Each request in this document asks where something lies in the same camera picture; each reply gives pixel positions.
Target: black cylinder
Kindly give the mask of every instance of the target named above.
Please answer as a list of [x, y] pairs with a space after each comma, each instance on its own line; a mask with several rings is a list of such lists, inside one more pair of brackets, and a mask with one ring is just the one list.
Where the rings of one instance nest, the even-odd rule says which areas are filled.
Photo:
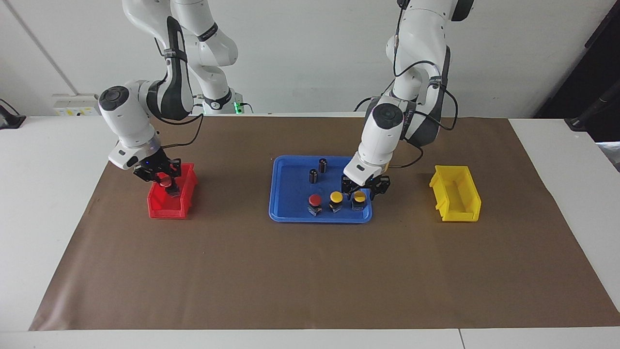
[[327, 159], [319, 159], [319, 172], [325, 173], [327, 172]]
[[314, 184], [318, 181], [319, 181], [319, 173], [316, 171], [316, 169], [313, 168], [310, 170], [310, 183]]

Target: yellow bin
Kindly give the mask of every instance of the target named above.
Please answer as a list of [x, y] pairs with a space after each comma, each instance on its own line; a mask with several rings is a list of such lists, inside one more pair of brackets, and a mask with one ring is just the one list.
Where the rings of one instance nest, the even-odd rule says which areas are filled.
[[477, 222], [482, 201], [467, 166], [435, 166], [430, 180], [444, 222]]

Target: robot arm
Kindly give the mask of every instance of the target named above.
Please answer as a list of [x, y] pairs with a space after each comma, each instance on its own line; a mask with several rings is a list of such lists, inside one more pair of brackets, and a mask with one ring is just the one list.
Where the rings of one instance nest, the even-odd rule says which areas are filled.
[[[398, 0], [398, 4], [403, 11], [399, 31], [386, 47], [386, 54], [394, 65], [394, 87], [371, 101], [360, 146], [344, 170], [345, 176], [359, 186], [388, 170], [398, 140], [416, 147], [435, 140], [439, 126], [424, 114], [441, 120], [450, 67], [445, 25], [448, 20], [467, 17], [473, 0]], [[419, 98], [422, 91], [423, 101]], [[387, 117], [392, 120], [392, 115], [385, 113], [388, 106], [397, 114], [400, 123], [386, 130], [380, 122]]]
[[[180, 22], [172, 16], [171, 5]], [[135, 175], [162, 184], [175, 196], [179, 193], [174, 178], [181, 175], [180, 159], [171, 160], [166, 156], [149, 117], [182, 120], [192, 112], [190, 70], [197, 75], [205, 96], [220, 100], [234, 94], [219, 68], [204, 65], [233, 64], [237, 48], [218, 31], [206, 1], [174, 0], [171, 4], [170, 0], [123, 0], [123, 10], [132, 24], [161, 44], [167, 71], [162, 80], [130, 81], [100, 95], [102, 115], [118, 135], [118, 144], [108, 158], [124, 170], [134, 168]], [[195, 41], [189, 46], [196, 46], [196, 49], [186, 50], [188, 38]], [[233, 104], [234, 100], [229, 98], [219, 108], [210, 105], [209, 111], [222, 111], [223, 106]]]

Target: blue tray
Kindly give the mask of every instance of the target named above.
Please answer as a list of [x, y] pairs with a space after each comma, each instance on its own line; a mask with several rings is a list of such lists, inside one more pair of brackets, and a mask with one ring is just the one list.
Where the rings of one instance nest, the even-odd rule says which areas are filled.
[[[327, 172], [319, 173], [319, 180], [308, 180], [311, 169], [319, 169], [319, 159], [327, 159]], [[273, 162], [272, 188], [269, 199], [269, 216], [276, 222], [294, 223], [349, 223], [368, 222], [373, 216], [370, 191], [363, 211], [351, 210], [351, 201], [345, 195], [342, 209], [333, 213], [329, 209], [329, 194], [340, 191], [342, 171], [351, 160], [347, 156], [283, 155]], [[318, 194], [323, 199], [323, 211], [314, 217], [308, 212], [308, 197]]]

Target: red button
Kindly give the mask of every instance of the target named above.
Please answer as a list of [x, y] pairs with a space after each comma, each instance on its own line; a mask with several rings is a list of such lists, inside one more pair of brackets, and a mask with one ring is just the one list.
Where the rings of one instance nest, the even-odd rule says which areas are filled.
[[166, 176], [163, 178], [159, 179], [159, 185], [164, 187], [164, 188], [168, 188], [169, 186], [172, 185], [172, 178], [170, 178], [170, 176]]
[[321, 205], [321, 196], [318, 194], [312, 194], [308, 198], [308, 202], [312, 206], [320, 206]]

